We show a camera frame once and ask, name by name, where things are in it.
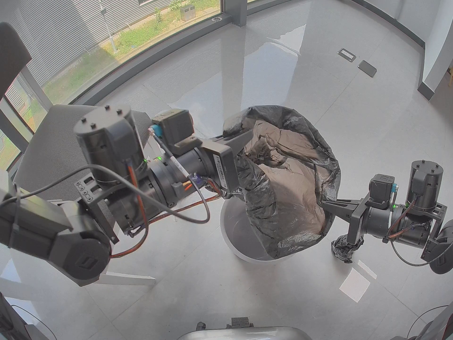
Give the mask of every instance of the chair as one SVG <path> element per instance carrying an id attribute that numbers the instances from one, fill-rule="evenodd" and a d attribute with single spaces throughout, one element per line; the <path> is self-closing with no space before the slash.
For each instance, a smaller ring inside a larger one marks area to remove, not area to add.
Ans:
<path id="1" fill-rule="evenodd" d="M 37 190 L 71 171 L 87 164 L 73 132 L 74 125 L 94 106 L 54 105 L 49 109 L 41 125 L 33 135 L 24 155 L 14 182 L 28 191 Z M 145 145 L 149 134 L 151 119 L 144 112 L 134 111 L 134 118 L 140 140 Z M 81 171 L 54 187 L 39 194 L 45 200 L 76 200 L 78 192 L 74 182 L 88 173 Z M 114 228 L 111 214 L 107 221 Z M 149 276 L 135 276 L 107 272 L 96 283 L 154 285 L 155 279 Z"/>

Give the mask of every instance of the white chair leg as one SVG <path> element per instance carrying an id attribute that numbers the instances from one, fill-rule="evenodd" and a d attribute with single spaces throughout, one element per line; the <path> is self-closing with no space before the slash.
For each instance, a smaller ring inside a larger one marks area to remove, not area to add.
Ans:
<path id="1" fill-rule="evenodd" d="M 125 273 L 105 272 L 95 283 L 103 285 L 145 285 L 154 286 L 156 279 L 150 276 L 128 275 Z"/>

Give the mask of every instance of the gray floor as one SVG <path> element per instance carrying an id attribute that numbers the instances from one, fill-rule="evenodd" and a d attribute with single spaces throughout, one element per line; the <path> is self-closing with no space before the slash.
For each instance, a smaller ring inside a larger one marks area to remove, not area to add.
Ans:
<path id="1" fill-rule="evenodd" d="M 336 54 L 340 48 L 357 55 L 354 63 Z M 417 92 L 422 52 L 354 3 L 298 0 L 250 16 L 244 28 L 226 26 L 179 49 L 103 103 L 128 102 L 150 116 L 187 108 L 205 137 L 220 134 L 223 120 L 248 106 L 289 106 L 331 145 L 343 172 L 339 197 L 359 199 L 370 178 L 384 173 L 396 177 L 403 201 L 411 162 L 427 159 L 444 166 L 439 201 L 448 205 L 453 88 L 444 79 L 431 102 Z M 374 78 L 358 70 L 363 59 L 377 68 Z M 212 220 L 205 225 L 174 218 L 153 224 L 143 248 L 111 261 L 111 271 L 155 276 L 159 282 L 151 290 L 79 288 L 50 265 L 5 248 L 1 277 L 20 289 L 21 300 L 12 302 L 37 313 L 65 340 L 175 340 L 198 321 L 225 327 L 232 316 L 248 316 L 255 326 L 298 327 L 314 340 L 385 340 L 405 336 L 418 315 L 453 300 L 453 272 L 438 276 L 427 267 L 411 268 L 376 238 L 365 238 L 354 264 L 333 258 L 330 241 L 347 231 L 338 218 L 326 239 L 286 261 L 246 263 L 223 241 L 221 206 L 220 200 L 210 205 Z M 189 215 L 204 214 L 194 208 Z M 121 240 L 117 251 L 134 242 Z M 420 250 L 397 248 L 420 261 Z M 352 268 L 370 281 L 358 303 L 339 290 Z"/>

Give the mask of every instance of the barcode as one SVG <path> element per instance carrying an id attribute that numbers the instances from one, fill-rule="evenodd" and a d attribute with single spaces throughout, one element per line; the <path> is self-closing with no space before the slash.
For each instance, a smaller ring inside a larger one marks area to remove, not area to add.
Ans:
<path id="1" fill-rule="evenodd" d="M 220 157 L 218 155 L 212 156 L 214 156 L 214 162 L 216 163 L 217 172 L 219 173 L 220 184 L 224 189 L 228 190 L 228 185 L 226 183 L 227 180 L 225 179 L 225 174 L 223 173 L 222 161 L 220 160 Z"/>

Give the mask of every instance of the plastic bag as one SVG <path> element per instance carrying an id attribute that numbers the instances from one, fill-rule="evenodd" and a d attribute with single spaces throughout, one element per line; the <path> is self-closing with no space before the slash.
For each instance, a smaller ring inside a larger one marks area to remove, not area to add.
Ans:
<path id="1" fill-rule="evenodd" d="M 336 200 L 340 167 L 318 130 L 297 111 L 254 106 L 228 118 L 224 137 L 253 129 L 253 139 L 236 156 L 246 212 L 272 258 L 318 243 L 335 216 L 320 207 Z"/>

